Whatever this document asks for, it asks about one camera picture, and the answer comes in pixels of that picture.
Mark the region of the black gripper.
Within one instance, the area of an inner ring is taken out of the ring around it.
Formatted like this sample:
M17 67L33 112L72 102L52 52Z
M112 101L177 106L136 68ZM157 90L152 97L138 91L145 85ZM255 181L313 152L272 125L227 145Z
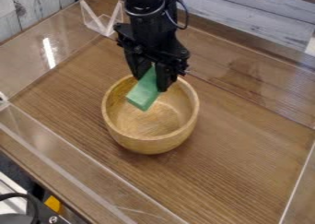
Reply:
M189 52L176 37L177 26L168 12L144 17L130 16L129 23L117 23L117 45L124 49L125 60L136 79L140 79L154 64L156 87L166 92L185 74Z

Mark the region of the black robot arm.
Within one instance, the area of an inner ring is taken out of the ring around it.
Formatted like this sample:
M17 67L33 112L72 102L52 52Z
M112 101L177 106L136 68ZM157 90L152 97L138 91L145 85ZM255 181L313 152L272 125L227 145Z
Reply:
M176 31L186 29L189 15L181 0L124 0L128 23L117 23L117 45L133 77L140 80L154 65L156 87L165 92L185 75L189 51Z

